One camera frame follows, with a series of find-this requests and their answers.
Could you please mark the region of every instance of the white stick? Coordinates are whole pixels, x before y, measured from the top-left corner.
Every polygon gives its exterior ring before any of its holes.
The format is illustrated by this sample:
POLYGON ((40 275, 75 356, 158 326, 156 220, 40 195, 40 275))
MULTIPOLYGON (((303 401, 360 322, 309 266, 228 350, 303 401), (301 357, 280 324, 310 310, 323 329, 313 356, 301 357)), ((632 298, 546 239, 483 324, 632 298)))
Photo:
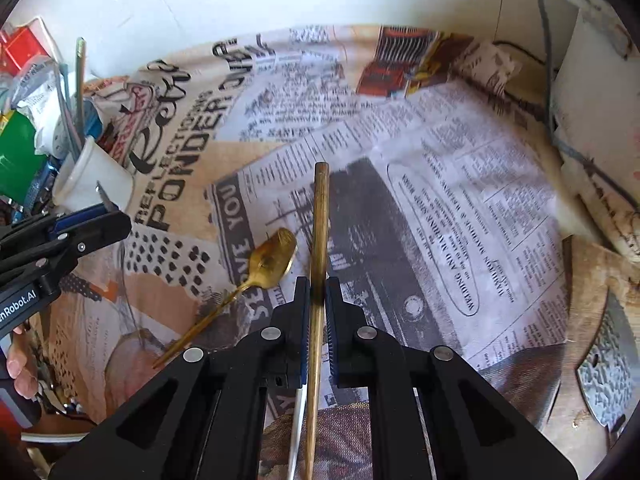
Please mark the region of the white stick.
POLYGON ((289 469, 287 480, 293 480, 296 475, 296 462, 300 448, 300 434, 302 434, 302 420, 306 406, 306 384, 296 391, 296 405, 293 410, 293 425, 291 428, 291 443, 289 444, 289 469))

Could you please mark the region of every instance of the wall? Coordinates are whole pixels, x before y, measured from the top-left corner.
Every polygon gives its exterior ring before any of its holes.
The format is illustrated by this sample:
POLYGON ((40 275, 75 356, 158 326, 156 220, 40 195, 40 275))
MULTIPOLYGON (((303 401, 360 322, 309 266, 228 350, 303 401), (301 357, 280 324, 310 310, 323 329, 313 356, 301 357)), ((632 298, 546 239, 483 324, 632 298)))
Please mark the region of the wall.
MULTIPOLYGON (((547 0, 554 59, 568 46, 576 11, 547 0)), ((65 60, 76 37, 88 41, 98 76, 129 73, 148 60, 243 32, 309 23, 389 23, 443 28, 515 41, 544 57, 536 0, 20 0, 18 25, 45 20, 65 60)))

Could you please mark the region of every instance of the screw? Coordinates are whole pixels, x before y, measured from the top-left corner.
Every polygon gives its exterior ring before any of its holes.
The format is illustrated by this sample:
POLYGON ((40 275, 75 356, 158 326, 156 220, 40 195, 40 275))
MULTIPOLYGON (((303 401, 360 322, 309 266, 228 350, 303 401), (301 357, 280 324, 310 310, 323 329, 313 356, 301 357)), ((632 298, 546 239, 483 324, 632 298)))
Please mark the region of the screw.
POLYGON ((451 361, 453 359, 453 350, 448 346, 436 346, 433 349, 433 356, 440 361, 451 361))
POLYGON ((357 334, 360 339, 373 339, 378 335, 378 331, 372 326, 361 326, 357 334))
POLYGON ((267 328, 263 328, 262 332, 260 332, 262 339, 266 339, 267 341, 276 340, 280 337, 280 334, 282 334, 282 332, 277 326, 268 326, 267 328))
POLYGON ((198 348, 197 346, 187 348, 182 354, 182 358, 188 363, 197 363, 203 357, 204 352, 202 351, 202 348, 198 348))

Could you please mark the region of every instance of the newspaper print tablecloth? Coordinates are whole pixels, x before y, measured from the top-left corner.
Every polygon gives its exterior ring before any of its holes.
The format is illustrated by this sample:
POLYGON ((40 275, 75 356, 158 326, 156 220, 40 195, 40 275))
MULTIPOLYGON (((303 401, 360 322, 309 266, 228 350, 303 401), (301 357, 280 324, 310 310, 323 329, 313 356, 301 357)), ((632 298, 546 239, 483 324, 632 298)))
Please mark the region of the newspaper print tablecloth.
MULTIPOLYGON (((305 27, 94 84, 107 148, 134 175, 134 229, 83 258, 52 306, 49 352, 68 393, 103 420, 286 225, 300 248, 290 274, 248 291, 197 343, 224 348, 264 326, 308 272, 310 169, 324 158, 345 296, 404 344, 449 344, 542 420, 566 301, 554 192, 520 137, 536 125, 495 97, 517 69, 459 34, 305 27)), ((325 380, 322 398, 316 475, 370 478, 366 392, 325 380)), ((292 392, 269 399, 260 475, 283 478, 292 392)))

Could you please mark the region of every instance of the gold spoon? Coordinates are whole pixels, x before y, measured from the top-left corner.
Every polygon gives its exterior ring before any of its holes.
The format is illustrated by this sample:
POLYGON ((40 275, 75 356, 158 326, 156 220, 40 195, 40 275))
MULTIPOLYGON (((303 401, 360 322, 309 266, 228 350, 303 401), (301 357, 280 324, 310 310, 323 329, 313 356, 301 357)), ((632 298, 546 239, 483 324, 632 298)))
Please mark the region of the gold spoon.
POLYGON ((173 343, 164 355, 156 360, 153 365, 154 368, 158 368, 182 350, 188 342, 209 326, 209 323, 222 312, 223 308, 250 286, 259 286, 261 288, 276 286, 282 277, 289 272, 295 253, 296 235, 288 229, 278 229, 271 238, 256 247, 251 253, 249 257, 249 277, 238 285, 238 288, 233 291, 231 296, 226 298, 206 317, 193 325, 178 341, 173 343))

